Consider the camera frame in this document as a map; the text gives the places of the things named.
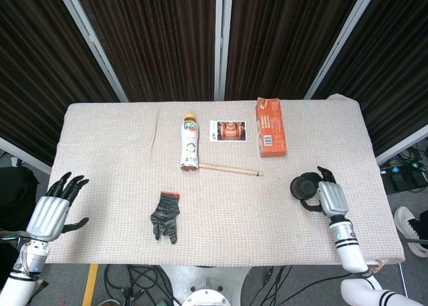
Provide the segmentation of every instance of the yellow tape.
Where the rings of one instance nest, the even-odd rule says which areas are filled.
[[[88,280],[86,281],[85,295],[83,297],[82,306],[91,306],[92,304],[92,296],[94,294],[97,272],[98,264],[91,264],[89,267]]]

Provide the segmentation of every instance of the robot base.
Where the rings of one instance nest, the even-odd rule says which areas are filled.
[[[183,306],[240,306],[243,282],[251,267],[162,266],[174,296]]]

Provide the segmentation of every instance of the headphone ear cup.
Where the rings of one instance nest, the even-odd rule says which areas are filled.
[[[303,175],[293,179],[290,185],[290,191],[293,197],[298,200],[308,200],[312,198],[313,196],[315,196],[317,189],[318,182],[312,180],[312,178],[307,178]]]
[[[312,180],[312,182],[314,184],[316,184],[317,187],[318,187],[318,183],[320,181],[322,181],[321,176],[319,174],[317,174],[316,172],[305,172],[304,174],[301,174],[300,176]]]

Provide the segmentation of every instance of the white frame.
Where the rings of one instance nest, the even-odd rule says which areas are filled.
[[[215,0],[214,100],[224,101],[232,0]]]
[[[50,166],[3,138],[0,138],[0,149],[45,172],[46,174],[51,174]]]
[[[327,55],[324,63],[322,64],[320,71],[316,74],[314,81],[309,87],[304,99],[312,99],[312,96],[315,94],[316,90],[320,86],[322,80],[326,76],[328,70],[331,68],[334,60],[336,60],[340,50],[343,48],[346,40],[349,38],[349,35],[352,33],[352,30],[355,28],[355,25],[361,18],[361,15],[366,11],[368,4],[372,0],[357,0],[351,12],[349,13],[348,19],[346,19],[342,30],[340,31],[336,41],[333,44],[330,53]]]
[[[68,11],[73,17],[74,22],[78,26],[80,32],[83,35],[88,47],[90,48],[92,54],[94,55],[98,65],[101,67],[104,75],[106,76],[108,82],[112,86],[114,93],[118,96],[118,99],[121,102],[129,102],[126,97],[125,91],[122,88],[122,85],[119,82],[116,72],[108,60],[104,49],[101,46],[100,40],[98,39],[94,28],[92,27],[88,16],[83,10],[82,5],[79,0],[62,0],[66,5]]]
[[[411,134],[407,138],[405,138],[403,141],[400,141],[395,146],[389,148],[387,151],[383,152],[382,154],[379,154],[376,157],[377,164],[380,166],[381,164],[385,163],[389,158],[392,158],[396,154],[399,154],[403,150],[406,150],[408,147],[416,144],[417,142],[421,141],[422,139],[428,137],[428,124],[417,130],[414,134]]]

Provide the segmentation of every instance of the black bag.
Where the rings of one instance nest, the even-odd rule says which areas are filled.
[[[24,231],[35,208],[37,179],[26,167],[0,168],[0,228]],[[0,243],[0,289],[6,283],[18,251]]]
[[[0,228],[24,231],[35,208],[38,181],[26,167],[0,168]]]

